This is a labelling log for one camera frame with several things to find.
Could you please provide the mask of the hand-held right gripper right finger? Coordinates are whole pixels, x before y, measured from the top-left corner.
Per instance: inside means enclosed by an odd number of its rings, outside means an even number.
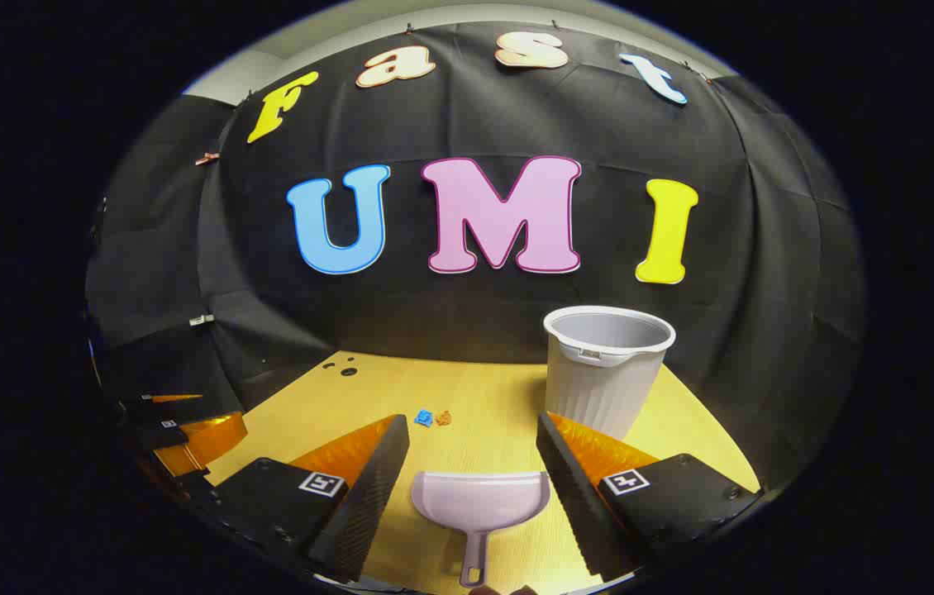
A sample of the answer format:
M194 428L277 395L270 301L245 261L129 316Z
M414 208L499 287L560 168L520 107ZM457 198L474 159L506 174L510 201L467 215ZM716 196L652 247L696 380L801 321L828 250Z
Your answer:
M606 581L686 564L760 498L694 455L657 459L553 412L538 417L536 448L585 566Z

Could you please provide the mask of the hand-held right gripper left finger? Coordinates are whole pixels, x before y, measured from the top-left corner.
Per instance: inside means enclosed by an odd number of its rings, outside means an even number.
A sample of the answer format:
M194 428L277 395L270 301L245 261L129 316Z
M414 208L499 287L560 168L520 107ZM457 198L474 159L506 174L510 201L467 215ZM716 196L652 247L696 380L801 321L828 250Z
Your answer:
M259 457L205 483L205 512L279 565L354 583L409 444L407 418L394 414L290 463Z

